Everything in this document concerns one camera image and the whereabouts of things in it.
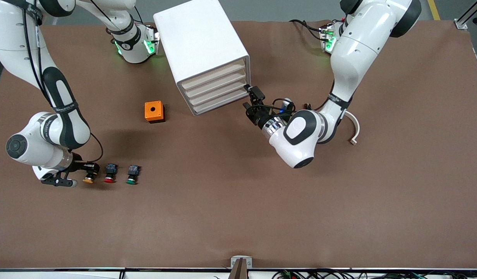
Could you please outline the orange button box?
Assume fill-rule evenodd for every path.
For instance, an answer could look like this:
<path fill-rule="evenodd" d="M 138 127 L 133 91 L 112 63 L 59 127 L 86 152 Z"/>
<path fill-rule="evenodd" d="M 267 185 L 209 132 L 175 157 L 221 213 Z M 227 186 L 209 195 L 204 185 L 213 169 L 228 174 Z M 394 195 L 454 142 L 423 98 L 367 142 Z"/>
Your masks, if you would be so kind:
<path fill-rule="evenodd" d="M 144 103 L 144 118 L 149 123 L 166 122 L 164 104 L 157 100 Z"/>

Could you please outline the white C-shaped clip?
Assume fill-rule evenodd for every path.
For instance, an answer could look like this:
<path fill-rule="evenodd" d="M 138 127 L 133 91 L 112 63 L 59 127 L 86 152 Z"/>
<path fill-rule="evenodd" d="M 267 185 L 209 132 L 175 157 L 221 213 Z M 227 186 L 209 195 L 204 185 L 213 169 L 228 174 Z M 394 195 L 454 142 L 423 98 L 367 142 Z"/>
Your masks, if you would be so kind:
<path fill-rule="evenodd" d="M 345 111 L 344 116 L 349 118 L 352 121 L 352 123 L 355 127 L 355 134 L 350 139 L 350 143 L 352 145 L 357 145 L 357 138 L 360 134 L 360 123 L 359 123 L 357 117 L 353 113 L 350 113 L 348 110 Z"/>

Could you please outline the white table edge strip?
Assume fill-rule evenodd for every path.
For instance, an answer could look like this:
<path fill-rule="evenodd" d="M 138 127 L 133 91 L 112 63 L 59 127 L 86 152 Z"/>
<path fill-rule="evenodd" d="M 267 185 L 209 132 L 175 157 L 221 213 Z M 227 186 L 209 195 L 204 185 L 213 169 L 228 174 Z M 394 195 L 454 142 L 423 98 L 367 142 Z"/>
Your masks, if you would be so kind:
<path fill-rule="evenodd" d="M 0 279 L 477 279 L 477 268 L 0 268 Z"/>

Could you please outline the red push button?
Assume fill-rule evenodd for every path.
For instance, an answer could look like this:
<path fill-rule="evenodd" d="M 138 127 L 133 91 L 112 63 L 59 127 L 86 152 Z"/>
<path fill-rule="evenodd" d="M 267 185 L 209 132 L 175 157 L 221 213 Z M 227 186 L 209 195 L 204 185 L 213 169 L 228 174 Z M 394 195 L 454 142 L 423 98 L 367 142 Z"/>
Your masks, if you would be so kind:
<path fill-rule="evenodd" d="M 109 163 L 105 167 L 105 178 L 103 182 L 105 183 L 114 183 L 116 180 L 116 175 L 118 173 L 118 166 L 114 163 Z"/>

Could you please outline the green push button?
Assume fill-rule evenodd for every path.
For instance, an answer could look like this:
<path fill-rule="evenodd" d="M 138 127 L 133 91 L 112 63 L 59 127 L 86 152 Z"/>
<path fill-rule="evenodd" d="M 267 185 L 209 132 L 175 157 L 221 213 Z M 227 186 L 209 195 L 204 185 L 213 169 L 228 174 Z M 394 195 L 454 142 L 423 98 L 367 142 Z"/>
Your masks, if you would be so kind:
<path fill-rule="evenodd" d="M 138 165 L 130 165 L 128 169 L 128 178 L 126 183 L 129 185 L 136 185 L 138 176 L 140 175 L 141 166 Z"/>

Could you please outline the aluminium rail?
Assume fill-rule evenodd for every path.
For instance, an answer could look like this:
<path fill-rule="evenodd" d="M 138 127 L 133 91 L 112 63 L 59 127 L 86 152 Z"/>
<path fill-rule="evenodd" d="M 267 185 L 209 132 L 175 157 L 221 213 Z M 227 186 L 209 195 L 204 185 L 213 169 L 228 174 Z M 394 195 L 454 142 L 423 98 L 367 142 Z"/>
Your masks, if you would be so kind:
<path fill-rule="evenodd" d="M 467 21 L 475 18 L 477 13 L 477 0 L 459 17 L 454 19 L 454 24 L 458 30 L 467 30 Z"/>

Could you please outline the brown table mat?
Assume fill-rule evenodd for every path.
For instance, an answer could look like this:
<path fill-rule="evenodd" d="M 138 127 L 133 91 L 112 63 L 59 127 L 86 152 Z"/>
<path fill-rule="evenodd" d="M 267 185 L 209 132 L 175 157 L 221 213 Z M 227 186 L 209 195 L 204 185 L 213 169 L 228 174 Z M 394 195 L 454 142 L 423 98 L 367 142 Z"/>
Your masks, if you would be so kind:
<path fill-rule="evenodd" d="M 314 160 L 291 169 L 242 101 L 195 117 L 163 57 L 125 62 L 101 26 L 45 26 L 117 181 L 42 185 L 5 143 L 42 94 L 0 78 L 0 268 L 477 268 L 477 60 L 468 32 L 421 21 L 387 41 Z M 161 101 L 166 122 L 144 103 Z M 130 165 L 141 166 L 136 185 Z"/>

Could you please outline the grey metal mount bracket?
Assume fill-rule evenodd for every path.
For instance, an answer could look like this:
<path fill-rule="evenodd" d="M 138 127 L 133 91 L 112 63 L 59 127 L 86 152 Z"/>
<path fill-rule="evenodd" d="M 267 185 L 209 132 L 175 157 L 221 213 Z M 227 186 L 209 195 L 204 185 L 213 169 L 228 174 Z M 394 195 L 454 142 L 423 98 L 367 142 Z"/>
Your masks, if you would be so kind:
<path fill-rule="evenodd" d="M 231 258 L 231 271 L 228 279 L 249 279 L 249 269 L 252 269 L 252 257 L 237 255 Z"/>

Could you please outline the white plastic divided bin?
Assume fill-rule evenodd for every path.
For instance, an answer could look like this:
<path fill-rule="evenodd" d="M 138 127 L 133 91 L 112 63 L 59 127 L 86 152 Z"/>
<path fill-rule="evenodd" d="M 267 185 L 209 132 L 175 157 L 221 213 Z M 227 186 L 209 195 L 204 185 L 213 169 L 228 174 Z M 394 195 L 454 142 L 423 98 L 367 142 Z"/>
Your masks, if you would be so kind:
<path fill-rule="evenodd" d="M 250 56 L 219 0 L 191 0 L 153 15 L 175 85 L 194 116 L 182 81 L 243 59 L 246 84 L 251 84 Z"/>

